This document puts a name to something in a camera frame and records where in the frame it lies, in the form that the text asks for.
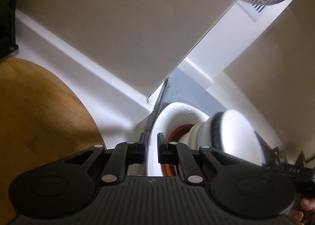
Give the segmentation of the person right hand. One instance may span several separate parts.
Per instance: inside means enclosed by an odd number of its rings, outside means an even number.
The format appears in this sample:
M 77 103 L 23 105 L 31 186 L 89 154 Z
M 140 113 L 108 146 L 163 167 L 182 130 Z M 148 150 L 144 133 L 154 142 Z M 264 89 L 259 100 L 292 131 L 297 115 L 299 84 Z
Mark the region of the person right hand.
M 314 225 L 314 209 L 314 198 L 306 199 L 298 195 L 292 209 L 288 212 L 287 217 L 294 222 L 294 224 Z

